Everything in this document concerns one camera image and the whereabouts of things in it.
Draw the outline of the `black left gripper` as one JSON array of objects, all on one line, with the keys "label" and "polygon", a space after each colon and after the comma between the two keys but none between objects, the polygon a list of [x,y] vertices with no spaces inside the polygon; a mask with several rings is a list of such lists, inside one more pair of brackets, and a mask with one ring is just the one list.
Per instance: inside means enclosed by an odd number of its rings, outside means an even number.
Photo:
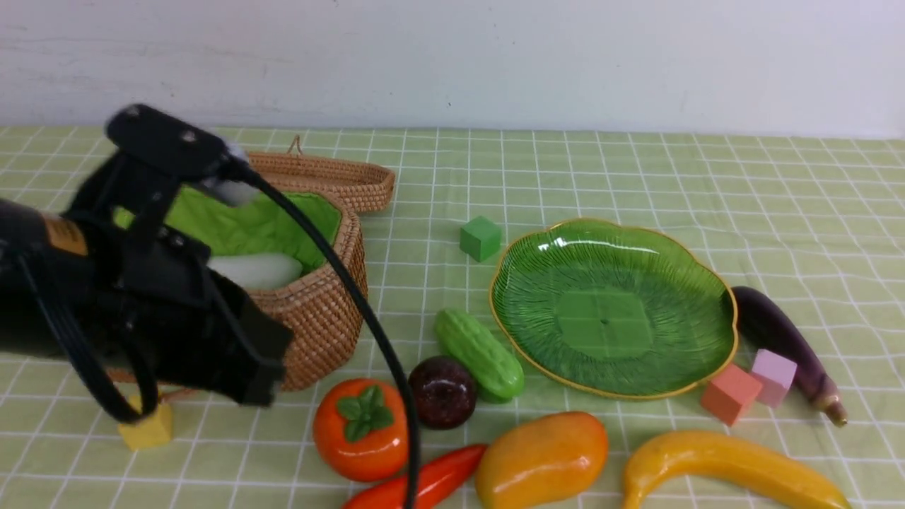
[{"label": "black left gripper", "polygon": [[292,332],[206,265],[206,245],[181,234],[133,241],[87,223],[93,290],[85,303],[85,384],[103,408],[126,402],[111,380],[125,368],[154,402],[156,384],[206,390],[267,408],[284,381]]}]

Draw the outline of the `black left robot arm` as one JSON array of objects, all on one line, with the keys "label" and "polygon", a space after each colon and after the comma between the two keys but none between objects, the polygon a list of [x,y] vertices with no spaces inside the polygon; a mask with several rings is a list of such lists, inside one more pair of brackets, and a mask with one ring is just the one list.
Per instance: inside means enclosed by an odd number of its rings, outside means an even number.
[{"label": "black left robot arm", "polygon": [[208,267],[174,228],[144,232],[91,213],[2,201],[2,350],[67,360],[103,406],[111,373],[271,406],[292,332]]}]

